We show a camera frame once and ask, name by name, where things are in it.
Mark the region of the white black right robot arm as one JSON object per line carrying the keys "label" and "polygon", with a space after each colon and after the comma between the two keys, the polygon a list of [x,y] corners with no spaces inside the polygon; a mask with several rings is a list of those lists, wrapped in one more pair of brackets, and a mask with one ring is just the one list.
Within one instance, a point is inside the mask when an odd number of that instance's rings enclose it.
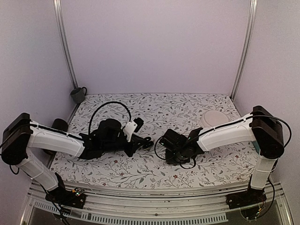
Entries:
{"label": "white black right robot arm", "polygon": [[260,198],[267,179],[283,155],[285,146],[283,125],[285,122],[271,115],[262,106],[255,106],[245,116],[210,128],[197,128],[189,136],[168,129],[159,140],[165,147],[165,160],[170,165],[183,165],[196,156],[212,149],[241,142],[252,142],[258,151],[254,171],[250,177],[250,188],[243,193],[242,200],[253,204]]}

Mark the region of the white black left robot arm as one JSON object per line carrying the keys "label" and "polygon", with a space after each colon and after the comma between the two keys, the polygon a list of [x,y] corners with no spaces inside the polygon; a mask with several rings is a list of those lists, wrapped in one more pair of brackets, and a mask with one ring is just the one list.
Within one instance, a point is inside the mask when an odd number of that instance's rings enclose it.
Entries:
{"label": "white black left robot arm", "polygon": [[50,171],[30,149],[51,150],[87,160],[115,151],[123,151],[132,157],[139,148],[149,149],[154,144],[150,137],[136,135],[142,126],[141,118],[129,121],[124,127],[115,119],[106,119],[87,135],[71,134],[42,126],[32,121],[29,114],[22,113],[3,132],[1,159],[8,165],[15,165],[51,191],[52,197],[59,203],[66,203],[70,194],[64,189],[60,176]]}

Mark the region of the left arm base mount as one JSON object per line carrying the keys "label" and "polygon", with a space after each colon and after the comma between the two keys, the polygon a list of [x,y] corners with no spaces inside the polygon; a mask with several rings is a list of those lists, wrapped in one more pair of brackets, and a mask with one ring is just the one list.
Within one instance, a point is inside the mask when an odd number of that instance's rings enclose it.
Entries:
{"label": "left arm base mount", "polygon": [[59,205],[83,209],[86,201],[86,194],[77,194],[61,187],[47,191],[45,199]]}

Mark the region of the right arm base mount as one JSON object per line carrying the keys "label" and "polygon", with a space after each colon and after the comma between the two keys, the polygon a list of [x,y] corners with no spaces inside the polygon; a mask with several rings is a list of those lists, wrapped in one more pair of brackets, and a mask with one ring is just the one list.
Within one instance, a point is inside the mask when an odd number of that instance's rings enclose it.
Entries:
{"label": "right arm base mount", "polygon": [[229,209],[246,207],[252,204],[262,203],[267,200],[264,188],[254,189],[250,186],[245,191],[228,194],[226,196],[226,204]]}

